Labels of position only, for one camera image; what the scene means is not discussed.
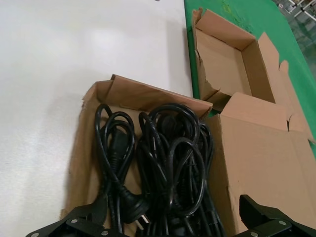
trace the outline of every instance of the black power cord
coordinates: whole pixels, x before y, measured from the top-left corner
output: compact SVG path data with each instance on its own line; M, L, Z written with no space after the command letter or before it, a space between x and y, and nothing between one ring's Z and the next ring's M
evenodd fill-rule
M101 129L103 110L109 118ZM123 222L136 221L138 236L225 237L208 189L214 151L209 128L178 103L162 105L149 114L141 112L139 123L143 135L136 157L142 195L134 195L123 185L135 150L133 121L102 104L95 115L101 191L108 194L111 228L123 233Z
M103 110L106 111L109 118L101 129ZM126 121L116 120L117 117L122 117ZM112 113L107 105L101 104L95 114L94 128L102 173L100 192L108 194L109 197L111 227L123 233L123 222L128 224L136 222L138 227L142 229L143 226L140 223L149 222L145 215L149 205L142 195L132 194L124 186L124 180L135 150L133 121L128 114L124 112Z

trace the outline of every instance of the torn cardboard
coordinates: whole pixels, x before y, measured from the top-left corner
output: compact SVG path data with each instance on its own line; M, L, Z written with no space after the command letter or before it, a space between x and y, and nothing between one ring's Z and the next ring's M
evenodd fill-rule
M200 98L222 111L235 92L283 105L287 121L296 114L307 138L314 141L288 76L279 69L279 53L266 33L258 40L216 13L193 11L193 34Z
M94 138L94 116L100 103L110 105L113 112L124 111L131 116L136 136L141 135L138 114L149 112L165 103L176 102L190 107L200 118L208 116L212 104L162 90L137 81L113 75L111 80L95 83L83 98L72 158L69 168L68 192L62 217L76 206L92 203L99 188L99 170ZM133 193L141 192L141 181L136 162L133 162L126 180ZM105 223L109 227L109 216ZM125 225L125 234L134 236L136 226Z
M284 106L237 92L206 122L216 144L210 189L228 236L246 230L242 194L316 228L316 161L305 134L292 120L287 126Z

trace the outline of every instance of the green mat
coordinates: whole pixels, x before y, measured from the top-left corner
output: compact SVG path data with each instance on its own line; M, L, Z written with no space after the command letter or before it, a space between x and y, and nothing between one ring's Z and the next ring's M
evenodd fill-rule
M192 34L192 11L203 7L225 17L259 38L266 32L280 54L287 60L289 75L301 102L306 119L316 138L316 81L305 61L286 18L272 0L185 0L193 96L199 98L198 73ZM316 146L312 145L316 157Z

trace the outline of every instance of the green floor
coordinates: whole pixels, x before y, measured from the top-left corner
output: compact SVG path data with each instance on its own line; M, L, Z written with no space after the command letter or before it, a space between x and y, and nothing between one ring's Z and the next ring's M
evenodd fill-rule
M289 62L292 84L316 138L316 80L311 73L311 70L315 72L316 49L312 43L314 36L310 38L301 36L304 26L300 22L295 22L296 20L291 23L292 30L288 19L272 0L185 0L184 2L194 97L199 98L199 92L191 18L193 9L203 7L225 17L257 38L263 32L267 33L279 51L280 62L283 60ZM316 155L316 146L312 146L312 149Z

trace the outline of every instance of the white table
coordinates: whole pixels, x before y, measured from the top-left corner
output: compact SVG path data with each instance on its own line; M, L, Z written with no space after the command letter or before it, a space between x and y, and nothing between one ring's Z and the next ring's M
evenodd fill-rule
M118 74L191 96L183 0L0 0L0 236L55 222L81 99Z

